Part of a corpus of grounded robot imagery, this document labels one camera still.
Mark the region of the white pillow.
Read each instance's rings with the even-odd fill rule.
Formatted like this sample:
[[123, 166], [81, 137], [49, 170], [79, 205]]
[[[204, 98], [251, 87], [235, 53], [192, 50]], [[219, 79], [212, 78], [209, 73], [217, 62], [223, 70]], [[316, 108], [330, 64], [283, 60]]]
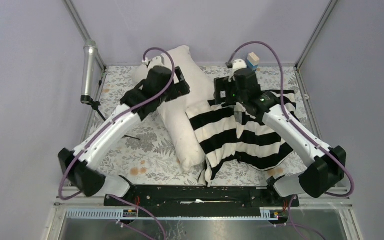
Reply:
[[173, 142], [175, 155], [184, 172], [200, 165], [205, 154], [199, 145], [186, 110], [196, 104], [211, 100], [214, 96], [214, 84], [193, 60], [190, 47], [181, 45], [168, 51], [174, 65], [179, 67], [190, 93], [175, 100], [164, 102], [157, 111]]

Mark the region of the black white striped pillowcase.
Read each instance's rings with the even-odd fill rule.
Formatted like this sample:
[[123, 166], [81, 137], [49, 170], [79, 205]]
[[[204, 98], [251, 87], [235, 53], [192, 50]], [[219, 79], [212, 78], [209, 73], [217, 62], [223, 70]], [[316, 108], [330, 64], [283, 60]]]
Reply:
[[198, 183], [212, 185], [224, 163], [238, 161], [259, 171], [279, 166], [294, 150], [273, 129], [235, 106], [201, 101], [185, 111], [205, 159]]

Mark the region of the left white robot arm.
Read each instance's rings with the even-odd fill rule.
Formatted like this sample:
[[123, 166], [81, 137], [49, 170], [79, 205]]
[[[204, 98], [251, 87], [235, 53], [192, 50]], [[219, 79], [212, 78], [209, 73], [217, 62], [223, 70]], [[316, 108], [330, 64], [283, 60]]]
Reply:
[[86, 197], [107, 192], [116, 195], [116, 199], [124, 206], [134, 202], [135, 192], [125, 177], [106, 176], [99, 172], [98, 167], [114, 144], [149, 114], [164, 102], [190, 93], [185, 82], [180, 82], [180, 89], [177, 89], [174, 83], [175, 63], [169, 54], [166, 55], [166, 61], [170, 63], [168, 67], [158, 63], [150, 68], [147, 77], [126, 92], [111, 116], [86, 140], [73, 150], [63, 148], [58, 153], [63, 172], [58, 189], [60, 199], [70, 199], [62, 193], [65, 180], [69, 180]]

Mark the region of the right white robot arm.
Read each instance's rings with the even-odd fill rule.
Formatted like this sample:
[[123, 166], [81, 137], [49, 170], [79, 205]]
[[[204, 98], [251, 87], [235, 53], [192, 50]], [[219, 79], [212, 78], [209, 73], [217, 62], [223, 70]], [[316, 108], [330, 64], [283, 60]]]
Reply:
[[229, 76], [214, 79], [216, 104], [240, 104], [255, 120], [274, 130], [297, 153], [306, 170], [270, 180], [267, 201], [281, 205], [288, 196], [307, 194], [319, 198], [344, 179], [347, 153], [318, 139], [285, 107], [284, 97], [263, 91], [256, 73], [244, 60], [235, 60]]

